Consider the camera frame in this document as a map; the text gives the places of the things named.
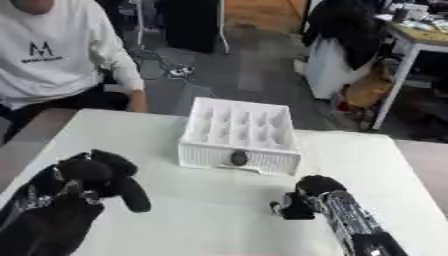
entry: white desk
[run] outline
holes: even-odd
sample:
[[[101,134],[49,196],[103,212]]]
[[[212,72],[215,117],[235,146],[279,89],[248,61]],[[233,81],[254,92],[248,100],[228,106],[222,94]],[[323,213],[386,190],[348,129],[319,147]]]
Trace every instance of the white desk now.
[[[401,30],[397,27],[395,27],[392,24],[388,24],[388,31],[390,35],[395,37],[398,41],[401,41],[407,46],[407,50],[405,51],[405,56],[402,59],[397,72],[395,74],[394,84],[392,86],[392,89],[390,93],[388,94],[386,100],[384,101],[383,105],[380,108],[380,111],[378,113],[378,116],[372,126],[374,130],[379,130],[381,128],[381,125],[384,122],[384,119],[386,118],[387,114],[389,113],[390,108],[392,107],[392,104],[395,101],[395,98],[398,95],[398,92],[400,91],[401,87],[403,86],[404,81],[406,80],[406,77],[408,76],[409,71],[412,68],[412,65],[414,64],[415,60],[417,59],[418,54],[421,51],[430,51],[430,52],[440,52],[440,53],[448,53],[448,39],[443,38],[443,41],[436,41],[436,40],[425,40],[425,33],[424,32],[418,32],[416,35],[411,35],[405,31]]]
[[[342,256],[321,217],[284,221],[270,215],[269,201],[300,177],[178,167],[176,144],[184,124],[181,117],[81,111],[11,183],[0,205],[43,167],[98,148],[138,164],[138,181],[154,208],[133,214],[118,198],[106,201],[106,212],[75,255]],[[445,255],[448,224],[392,140],[305,131],[297,132],[297,140],[304,151],[299,175],[340,180],[410,256]]]

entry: white bin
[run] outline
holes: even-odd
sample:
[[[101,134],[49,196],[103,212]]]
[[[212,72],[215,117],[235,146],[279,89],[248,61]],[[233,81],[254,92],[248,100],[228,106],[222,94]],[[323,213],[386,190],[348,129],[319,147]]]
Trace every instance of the white bin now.
[[[299,160],[287,106],[196,98],[179,142],[183,167],[294,175]]]
[[[311,45],[305,76],[316,99],[330,99],[345,84],[367,75],[371,62],[353,70],[347,65],[345,50],[336,39],[317,38]]]

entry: black button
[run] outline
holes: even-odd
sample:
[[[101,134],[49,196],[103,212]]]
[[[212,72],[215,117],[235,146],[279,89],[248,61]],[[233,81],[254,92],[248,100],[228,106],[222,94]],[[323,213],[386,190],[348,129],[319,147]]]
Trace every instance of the black button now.
[[[230,155],[230,162],[235,166],[244,166],[249,162],[246,152],[237,150]]]

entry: white plastic tray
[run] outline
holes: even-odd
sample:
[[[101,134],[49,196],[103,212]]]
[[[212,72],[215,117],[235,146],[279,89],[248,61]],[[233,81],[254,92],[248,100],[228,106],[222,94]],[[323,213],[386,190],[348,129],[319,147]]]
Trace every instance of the white plastic tray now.
[[[229,160],[242,151],[244,166]],[[239,167],[264,174],[295,174],[300,154],[289,108],[251,102],[196,98],[179,143],[184,167]]]

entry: black glove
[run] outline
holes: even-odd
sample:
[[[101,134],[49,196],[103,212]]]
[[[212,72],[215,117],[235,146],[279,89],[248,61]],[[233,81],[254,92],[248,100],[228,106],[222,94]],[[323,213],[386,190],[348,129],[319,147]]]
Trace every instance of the black glove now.
[[[133,212],[151,208],[123,157],[93,150],[52,165],[21,186],[0,211],[4,256],[66,256],[103,212],[102,198],[121,196]]]
[[[305,176],[296,184],[296,191],[305,196],[317,197],[326,192],[347,189],[333,178],[321,175]]]
[[[341,183],[332,178],[321,175],[305,176],[297,182],[294,192],[286,193],[282,202],[271,202],[270,207],[274,214],[285,220],[314,219],[315,209],[309,197],[317,197],[335,190],[346,191]]]

